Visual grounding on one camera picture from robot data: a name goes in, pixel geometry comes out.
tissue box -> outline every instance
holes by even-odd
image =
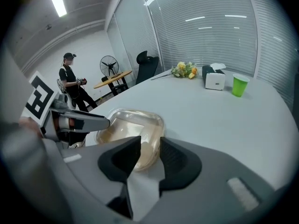
[[[216,70],[205,65],[202,67],[202,78],[204,79],[205,88],[212,90],[223,90],[225,85],[225,74],[222,70]]]

electric fan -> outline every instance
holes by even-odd
[[[113,56],[104,56],[100,62],[100,69],[104,76],[110,77],[118,73],[118,63]]]

cup rim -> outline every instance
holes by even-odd
[[[233,74],[233,77],[238,79],[238,80],[241,80],[243,82],[247,82],[247,83],[250,81],[250,79],[248,77],[243,76],[241,74]]]

white table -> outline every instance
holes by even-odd
[[[91,113],[108,116],[115,108],[154,112],[165,122],[166,137],[225,152],[278,189],[290,181],[298,157],[292,114],[277,91],[260,80],[250,78],[244,95],[233,96],[233,72],[224,72],[223,91],[205,89],[202,77],[169,76],[142,82]],[[87,146],[95,144],[94,136],[86,137]]]

green cup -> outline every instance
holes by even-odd
[[[247,77],[240,74],[233,74],[234,76],[234,85],[232,94],[237,97],[241,97],[244,93],[244,90],[247,86],[247,83],[250,81]]]

